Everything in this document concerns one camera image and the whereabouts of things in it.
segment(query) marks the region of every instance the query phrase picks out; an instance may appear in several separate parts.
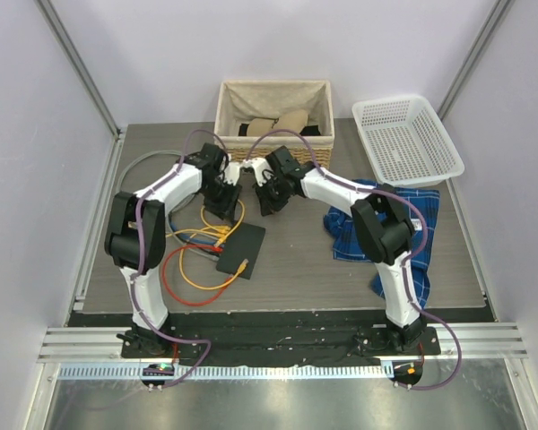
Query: blue plaid cloth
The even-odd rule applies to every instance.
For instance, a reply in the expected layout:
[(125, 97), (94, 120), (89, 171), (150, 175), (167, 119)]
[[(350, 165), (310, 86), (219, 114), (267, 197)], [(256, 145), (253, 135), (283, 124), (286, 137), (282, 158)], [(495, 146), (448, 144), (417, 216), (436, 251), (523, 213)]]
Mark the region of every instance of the blue plaid cloth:
[[(363, 185), (377, 186), (374, 181), (357, 179), (354, 182)], [(432, 241), (434, 239), (434, 229), (437, 226), (438, 207), (440, 206), (440, 193), (436, 190), (420, 190), (415, 188), (396, 188), (395, 192), (408, 200), (419, 211), (427, 221), (429, 228), (429, 239), (420, 254), (411, 261), (412, 279), (414, 280), (414, 290), (421, 307), (427, 304), (430, 293), (430, 281), (427, 270), (430, 264), (430, 253), (432, 252)], [(415, 223), (416, 216), (407, 207), (409, 216)], [(334, 237), (333, 258), (335, 260), (345, 260), (348, 262), (370, 262), (370, 259), (362, 253), (357, 242), (352, 218), (336, 208), (331, 208), (323, 217), (325, 229)], [(415, 249), (422, 240), (422, 233), (417, 231), (412, 237), (412, 249)], [(385, 297), (380, 277), (376, 276), (371, 285), (373, 291), (381, 297)]]

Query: wicker basket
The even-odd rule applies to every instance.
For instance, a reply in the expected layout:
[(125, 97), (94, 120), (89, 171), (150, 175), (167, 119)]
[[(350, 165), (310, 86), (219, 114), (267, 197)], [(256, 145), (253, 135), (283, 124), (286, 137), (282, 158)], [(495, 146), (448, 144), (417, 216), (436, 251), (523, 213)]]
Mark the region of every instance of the wicker basket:
[[(239, 126), (253, 118), (278, 118), (296, 109), (309, 112), (309, 125), (318, 125), (320, 136), (307, 136), (317, 161), (328, 168), (333, 151), (334, 124), (331, 86), (328, 81), (225, 81), (221, 85), (215, 132), (225, 141), (231, 158), (243, 160), (257, 140), (240, 137)], [(253, 151), (263, 157), (285, 145), (300, 162), (311, 160), (295, 136), (270, 136)]]

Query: blue cable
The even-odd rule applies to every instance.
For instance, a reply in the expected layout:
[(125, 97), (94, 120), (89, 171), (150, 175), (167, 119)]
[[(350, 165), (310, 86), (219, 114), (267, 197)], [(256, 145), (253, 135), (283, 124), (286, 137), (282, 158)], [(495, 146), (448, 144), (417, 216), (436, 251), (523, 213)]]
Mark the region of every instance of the blue cable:
[[(173, 231), (178, 231), (178, 229), (176, 228), (176, 226), (173, 224), (172, 221), (169, 222), (169, 226), (171, 227), (171, 230)], [(215, 245), (215, 242), (208, 242), (208, 241), (204, 241), (204, 240), (199, 240), (199, 239), (193, 239), (193, 238), (190, 238), (189, 236), (187, 235), (184, 235), (183, 233), (178, 235), (178, 237), (181, 239), (181, 240), (184, 240), (186, 242), (189, 242), (191, 244), (197, 244), (197, 245)]]

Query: white wall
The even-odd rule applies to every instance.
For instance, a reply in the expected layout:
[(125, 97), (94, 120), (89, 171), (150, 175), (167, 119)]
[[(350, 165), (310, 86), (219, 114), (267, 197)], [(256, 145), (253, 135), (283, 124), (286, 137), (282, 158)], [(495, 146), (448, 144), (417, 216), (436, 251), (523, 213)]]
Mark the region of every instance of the white wall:
[(0, 430), (64, 322), (110, 134), (32, 1), (0, 2)]
[(492, 303), (538, 380), (538, 0), (515, 2), (446, 121)]
[(330, 79), (336, 116), (437, 108), (494, 0), (54, 0), (121, 125), (212, 121), (224, 79)]

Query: gray cable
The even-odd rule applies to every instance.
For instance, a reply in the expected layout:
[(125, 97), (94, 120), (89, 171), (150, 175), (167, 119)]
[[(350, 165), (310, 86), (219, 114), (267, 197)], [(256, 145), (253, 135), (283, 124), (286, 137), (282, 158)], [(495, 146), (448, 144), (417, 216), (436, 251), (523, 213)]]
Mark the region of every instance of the gray cable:
[[(124, 180), (126, 179), (126, 176), (129, 174), (129, 172), (135, 167), (137, 166), (138, 164), (140, 164), (142, 161), (148, 159), (148, 158), (151, 158), (151, 157), (155, 157), (156, 155), (173, 155), (173, 156), (177, 156), (177, 157), (180, 157), (181, 156), (181, 151), (179, 150), (153, 150), (151, 152), (147, 152), (145, 153), (144, 155), (142, 155), (141, 157), (138, 157), (137, 159), (135, 159), (134, 161), (132, 161), (131, 163), (129, 163), (125, 168), (124, 170), (122, 170), (122, 173), (119, 175), (119, 177), (117, 178), (117, 181), (116, 181), (116, 193), (119, 193), (120, 191), (122, 191), (122, 185), (124, 184)], [(176, 206), (172, 212), (177, 212), (177, 211), (181, 211), (183, 208), (185, 208), (193, 199), (194, 199), (195, 195), (189, 195), (183, 202), (181, 202), (178, 206)], [(168, 228), (169, 228), (169, 231), (171, 231), (171, 234), (173, 235), (173, 237), (182, 245), (186, 245), (186, 243), (181, 240), (178, 235), (174, 234), (173, 233), (173, 230), (171, 229), (171, 225), (169, 224), (169, 221), (166, 220), (166, 224), (168, 225)], [(215, 255), (211, 255), (211, 254), (208, 254), (208, 253), (205, 253), (197, 248), (187, 248), (188, 251), (191, 251), (192, 253), (194, 254), (197, 254), (197, 255), (200, 255), (202, 257), (205, 257), (209, 260), (212, 260), (213, 262), (217, 262), (217, 260), (219, 260), (218, 257), (216, 257)]]

